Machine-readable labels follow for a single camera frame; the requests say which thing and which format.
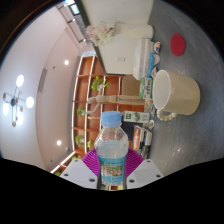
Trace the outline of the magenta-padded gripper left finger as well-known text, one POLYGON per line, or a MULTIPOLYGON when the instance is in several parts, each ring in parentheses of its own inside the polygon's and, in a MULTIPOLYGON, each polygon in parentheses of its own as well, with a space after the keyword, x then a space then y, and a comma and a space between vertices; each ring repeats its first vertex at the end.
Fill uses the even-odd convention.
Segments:
POLYGON ((99 174, 99 159, 96 150, 92 149, 81 159, 73 159, 60 177, 81 187, 96 189, 99 174))

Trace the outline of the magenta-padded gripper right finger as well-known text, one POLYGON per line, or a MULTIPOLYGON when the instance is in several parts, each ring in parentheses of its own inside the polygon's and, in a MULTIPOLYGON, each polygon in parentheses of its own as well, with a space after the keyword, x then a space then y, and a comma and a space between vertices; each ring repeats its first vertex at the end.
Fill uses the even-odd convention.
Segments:
POLYGON ((159 180, 163 174, 151 159, 143 159, 129 148, 125 162, 126 188, 135 189, 159 180))

